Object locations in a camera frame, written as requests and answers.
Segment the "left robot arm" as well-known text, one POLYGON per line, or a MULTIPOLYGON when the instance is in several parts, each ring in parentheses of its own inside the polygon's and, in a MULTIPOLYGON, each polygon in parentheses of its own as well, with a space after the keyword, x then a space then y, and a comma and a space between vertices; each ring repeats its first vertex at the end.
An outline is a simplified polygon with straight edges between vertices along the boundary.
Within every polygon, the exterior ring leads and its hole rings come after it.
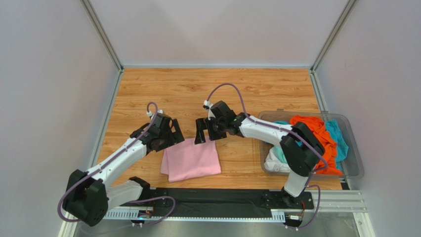
POLYGON ((66 192, 57 205, 59 217, 66 222, 97 225, 115 207, 151 203, 150 185, 138 177, 112 184, 128 168, 152 151, 159 152, 184 142, 178 120, 162 112, 150 115, 150 122, 132 132, 124 144, 96 166, 69 176, 66 192))

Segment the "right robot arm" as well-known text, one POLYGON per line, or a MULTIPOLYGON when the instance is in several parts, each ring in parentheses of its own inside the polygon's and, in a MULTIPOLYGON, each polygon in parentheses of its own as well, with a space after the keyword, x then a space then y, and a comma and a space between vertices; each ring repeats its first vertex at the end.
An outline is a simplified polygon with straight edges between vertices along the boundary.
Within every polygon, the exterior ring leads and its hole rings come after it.
POLYGON ((215 104, 205 101, 203 107, 208 116, 196 121, 196 144, 204 142, 203 131, 207 130, 212 141, 224 139, 230 134, 257 139, 280 148, 290 168, 287 182, 281 189, 282 202, 288 207, 303 203, 302 193, 325 153, 324 146, 305 123, 287 126, 264 121, 244 112, 236 114, 223 101, 215 104))

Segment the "pink t shirt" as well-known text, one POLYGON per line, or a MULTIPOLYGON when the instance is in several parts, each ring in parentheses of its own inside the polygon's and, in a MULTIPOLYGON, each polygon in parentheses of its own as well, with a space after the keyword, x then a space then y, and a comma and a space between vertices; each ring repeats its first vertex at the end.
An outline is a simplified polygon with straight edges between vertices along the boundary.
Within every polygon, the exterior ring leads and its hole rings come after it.
POLYGON ((160 173, 168 176, 170 183, 212 176, 221 173, 215 141, 195 144, 194 138, 164 150, 160 173))

